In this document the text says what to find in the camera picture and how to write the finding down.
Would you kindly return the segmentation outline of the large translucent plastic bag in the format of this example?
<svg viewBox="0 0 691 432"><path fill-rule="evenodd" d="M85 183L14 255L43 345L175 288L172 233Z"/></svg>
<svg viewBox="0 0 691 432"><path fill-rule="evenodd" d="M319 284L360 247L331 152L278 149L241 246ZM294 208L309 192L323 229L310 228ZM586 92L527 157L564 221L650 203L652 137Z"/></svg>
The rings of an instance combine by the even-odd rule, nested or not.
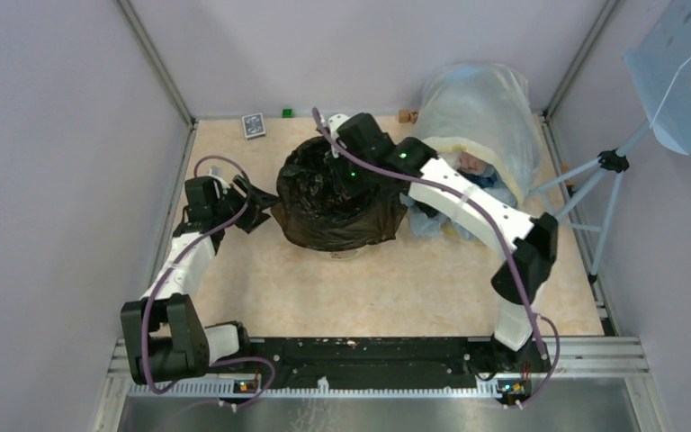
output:
<svg viewBox="0 0 691 432"><path fill-rule="evenodd" d="M542 160L527 82L499 64L455 64L428 78L409 135L439 153L464 151L493 166L518 205Z"/></svg>

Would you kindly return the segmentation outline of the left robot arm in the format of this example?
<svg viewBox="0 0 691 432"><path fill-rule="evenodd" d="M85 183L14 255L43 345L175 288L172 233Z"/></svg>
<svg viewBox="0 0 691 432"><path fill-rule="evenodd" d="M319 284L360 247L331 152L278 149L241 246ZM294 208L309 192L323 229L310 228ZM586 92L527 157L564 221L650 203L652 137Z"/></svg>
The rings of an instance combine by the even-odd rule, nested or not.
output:
<svg viewBox="0 0 691 432"><path fill-rule="evenodd" d="M241 372L252 361L239 321L204 327L193 298L217 256L225 230L251 233L269 220L277 201L242 175L226 182L202 175L184 183L186 205L155 282L121 308L123 339L133 381L164 391L168 383L203 377L213 367Z"/></svg>

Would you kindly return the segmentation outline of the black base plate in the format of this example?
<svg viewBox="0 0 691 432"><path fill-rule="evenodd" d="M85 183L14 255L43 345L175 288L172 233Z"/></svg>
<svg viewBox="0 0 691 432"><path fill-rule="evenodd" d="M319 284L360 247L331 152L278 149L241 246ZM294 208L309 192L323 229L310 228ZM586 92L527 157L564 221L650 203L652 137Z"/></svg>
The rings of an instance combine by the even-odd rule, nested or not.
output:
<svg viewBox="0 0 691 432"><path fill-rule="evenodd" d="M308 389L321 378L335 390L441 390L549 369L535 342L512 351L492 337L253 338L230 359L197 374L260 374L275 390Z"/></svg>

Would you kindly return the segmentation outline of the black trash bag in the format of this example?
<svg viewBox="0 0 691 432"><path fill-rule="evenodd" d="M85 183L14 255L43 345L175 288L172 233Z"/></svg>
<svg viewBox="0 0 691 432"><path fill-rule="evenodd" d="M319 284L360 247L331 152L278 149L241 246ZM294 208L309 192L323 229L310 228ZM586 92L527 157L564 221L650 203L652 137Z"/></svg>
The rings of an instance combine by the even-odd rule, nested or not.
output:
<svg viewBox="0 0 691 432"><path fill-rule="evenodd" d="M355 195L336 191L322 137L303 141L276 177L272 215L292 244L318 252L344 252L396 238L407 207L399 194L372 184Z"/></svg>

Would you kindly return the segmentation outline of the blue plastic bag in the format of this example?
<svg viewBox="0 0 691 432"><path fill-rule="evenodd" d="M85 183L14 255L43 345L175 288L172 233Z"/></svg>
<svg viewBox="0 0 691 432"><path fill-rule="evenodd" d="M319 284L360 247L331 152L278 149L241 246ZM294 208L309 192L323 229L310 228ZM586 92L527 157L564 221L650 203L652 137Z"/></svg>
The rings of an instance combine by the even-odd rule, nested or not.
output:
<svg viewBox="0 0 691 432"><path fill-rule="evenodd" d="M495 168L489 166L482 175L476 175L461 169L458 169L457 172L498 201L510 207L517 207L516 196L505 185ZM464 240L477 239L467 229L453 222L438 210L417 202L405 194L401 194L399 200L408 209L409 227L415 237L437 238L446 236Z"/></svg>

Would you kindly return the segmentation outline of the small wooden block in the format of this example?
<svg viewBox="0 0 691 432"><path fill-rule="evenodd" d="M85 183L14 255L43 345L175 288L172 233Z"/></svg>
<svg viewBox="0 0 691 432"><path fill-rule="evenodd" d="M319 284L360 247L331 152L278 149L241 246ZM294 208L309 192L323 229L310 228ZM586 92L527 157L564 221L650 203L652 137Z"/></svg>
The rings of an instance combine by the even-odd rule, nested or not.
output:
<svg viewBox="0 0 691 432"><path fill-rule="evenodd" d="M419 111L401 109L401 110L399 110L399 113L398 113L398 121L399 121L399 123L415 124L417 122L418 115L419 115Z"/></svg>

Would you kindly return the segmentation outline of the beige round trash bin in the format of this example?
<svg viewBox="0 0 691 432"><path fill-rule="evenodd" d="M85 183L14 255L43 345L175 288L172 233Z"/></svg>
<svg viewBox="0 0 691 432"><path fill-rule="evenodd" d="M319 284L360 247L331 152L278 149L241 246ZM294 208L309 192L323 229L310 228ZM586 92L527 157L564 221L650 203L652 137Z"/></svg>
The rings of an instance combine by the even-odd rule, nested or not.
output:
<svg viewBox="0 0 691 432"><path fill-rule="evenodd" d="M359 248L344 251L326 252L326 257L334 261L346 261L357 257L360 252L361 250Z"/></svg>

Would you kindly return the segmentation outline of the blue perforated lamp panel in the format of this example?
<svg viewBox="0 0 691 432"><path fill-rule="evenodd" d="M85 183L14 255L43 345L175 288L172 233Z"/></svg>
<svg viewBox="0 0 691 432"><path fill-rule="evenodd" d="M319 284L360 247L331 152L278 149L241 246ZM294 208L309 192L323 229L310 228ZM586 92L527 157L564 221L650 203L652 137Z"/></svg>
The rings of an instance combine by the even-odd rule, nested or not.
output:
<svg viewBox="0 0 691 432"><path fill-rule="evenodd" d="M624 63L657 141L691 155L691 0L668 1Z"/></svg>

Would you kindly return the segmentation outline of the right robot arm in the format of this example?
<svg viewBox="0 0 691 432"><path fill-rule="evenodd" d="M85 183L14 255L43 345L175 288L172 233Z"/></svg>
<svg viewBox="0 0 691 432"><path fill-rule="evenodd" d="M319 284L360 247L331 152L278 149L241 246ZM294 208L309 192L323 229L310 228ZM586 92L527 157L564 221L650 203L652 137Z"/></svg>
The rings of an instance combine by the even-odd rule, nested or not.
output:
<svg viewBox="0 0 691 432"><path fill-rule="evenodd" d="M539 217L490 196L447 164L423 141L409 137L394 143L368 113L336 114L325 119L312 112L316 128L336 158L345 158L337 179L395 189L441 212L469 231L502 265L491 285L500 298L491 347L494 364L515 371L534 341L542 359L548 351L534 311L556 262L559 224L549 213Z"/></svg>

